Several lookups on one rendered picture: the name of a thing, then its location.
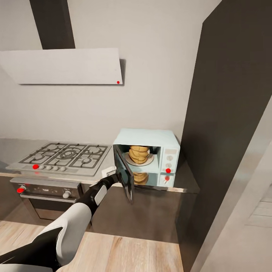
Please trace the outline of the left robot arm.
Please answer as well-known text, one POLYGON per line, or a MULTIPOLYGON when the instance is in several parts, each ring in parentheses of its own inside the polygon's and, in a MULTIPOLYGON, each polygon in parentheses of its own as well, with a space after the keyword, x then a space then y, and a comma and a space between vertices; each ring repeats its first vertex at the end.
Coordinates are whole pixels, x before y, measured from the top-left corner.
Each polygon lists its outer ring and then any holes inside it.
POLYGON ((48 224, 28 244, 0 256, 0 272, 56 272, 68 265, 77 253, 81 240, 107 190, 119 182, 116 166, 102 171, 102 179, 59 218, 48 224))

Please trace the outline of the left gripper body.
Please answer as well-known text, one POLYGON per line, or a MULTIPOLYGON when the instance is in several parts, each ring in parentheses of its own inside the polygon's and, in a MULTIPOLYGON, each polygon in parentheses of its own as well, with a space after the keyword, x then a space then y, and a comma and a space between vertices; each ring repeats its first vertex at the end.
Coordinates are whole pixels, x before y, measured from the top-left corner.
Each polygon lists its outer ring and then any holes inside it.
POLYGON ((102 178, 101 180, 107 180, 109 182, 109 184, 110 184, 110 187, 113 184, 115 184, 115 183, 117 183, 117 182, 120 181, 119 178, 118 178, 118 176, 117 176, 117 173, 114 173, 114 174, 112 174, 112 175, 110 175, 108 177, 102 178))

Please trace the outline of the microwave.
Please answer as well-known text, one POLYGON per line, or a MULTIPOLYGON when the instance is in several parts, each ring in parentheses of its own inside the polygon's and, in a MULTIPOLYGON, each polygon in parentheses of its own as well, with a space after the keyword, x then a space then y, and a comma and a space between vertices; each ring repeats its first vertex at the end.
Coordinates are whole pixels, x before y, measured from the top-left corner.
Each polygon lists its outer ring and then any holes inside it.
POLYGON ((132 170, 175 173, 180 145, 172 130, 123 128, 113 142, 114 164, 127 195, 134 205, 134 174, 132 170), (150 146, 150 155, 143 164, 137 164, 129 156, 129 145, 150 146))

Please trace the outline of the popcorn bag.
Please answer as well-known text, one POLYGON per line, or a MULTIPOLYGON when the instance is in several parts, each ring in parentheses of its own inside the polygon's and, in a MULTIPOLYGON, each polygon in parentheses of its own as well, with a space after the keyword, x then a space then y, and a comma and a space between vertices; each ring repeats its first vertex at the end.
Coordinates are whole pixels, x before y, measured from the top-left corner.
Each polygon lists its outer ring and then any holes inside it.
POLYGON ((137 164, 143 164, 150 155, 150 146, 129 145, 129 156, 137 164))

